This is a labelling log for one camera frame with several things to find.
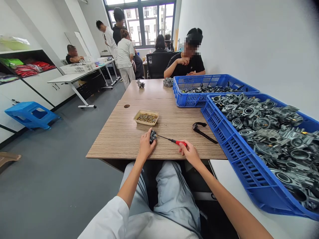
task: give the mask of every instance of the small tray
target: small tray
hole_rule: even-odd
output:
[[[148,122],[140,121],[140,120],[137,120],[139,118],[140,114],[156,115],[157,119],[156,119],[156,121],[154,123],[148,123]],[[137,112],[137,114],[135,115],[135,117],[133,119],[136,121],[136,123],[139,123],[139,124],[148,125],[148,126],[155,126],[156,123],[157,123],[157,120],[159,119],[159,116],[160,115],[159,115],[158,112],[140,110],[139,112]]]

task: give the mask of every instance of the red screwdriver handle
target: red screwdriver handle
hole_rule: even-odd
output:
[[[187,144],[186,144],[186,143],[176,140],[176,144],[177,144],[177,145],[179,145],[180,143],[184,144],[184,145],[185,145],[185,147],[187,146]]]

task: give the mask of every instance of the wood grain table surface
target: wood grain table surface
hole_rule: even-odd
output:
[[[174,99],[172,87],[163,86],[164,79],[146,79],[141,80],[145,83],[144,88],[137,86],[137,80],[130,83],[122,100],[125,99]]]
[[[121,99],[86,157],[135,159],[139,151],[140,137],[149,129],[149,126],[137,124],[133,120],[139,110],[159,112],[158,124],[155,125],[154,130],[167,138],[188,140],[196,147],[201,159],[227,159],[219,144],[214,144],[193,131],[192,125],[195,122],[206,122],[200,108],[179,108],[176,106],[175,99],[172,98]],[[199,127],[202,132],[216,139],[209,126]],[[158,137],[157,145],[149,159],[185,159],[178,149],[176,144]]]

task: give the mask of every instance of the white cabinet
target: white cabinet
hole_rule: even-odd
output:
[[[61,76],[62,74],[58,69],[53,69],[34,76],[29,76],[23,80],[50,101],[51,104],[57,106],[74,94],[74,91],[68,85],[61,85],[61,83],[47,83],[48,81]]]
[[[8,116],[4,111],[10,108],[13,102],[0,94],[0,124],[15,131],[21,130],[24,126],[15,119]]]
[[[14,133],[7,131],[3,128],[0,128],[0,143],[10,138],[12,135],[14,135]]]
[[[0,94],[10,100],[14,99],[19,102],[35,101],[49,110],[53,108],[52,105],[50,105],[22,80],[16,80],[0,85]]]

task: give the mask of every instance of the window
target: window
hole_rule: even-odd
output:
[[[104,0],[112,28],[116,24],[113,12],[119,7],[125,14],[125,27],[130,31],[136,48],[154,47],[158,34],[171,34],[175,19],[176,0]]]

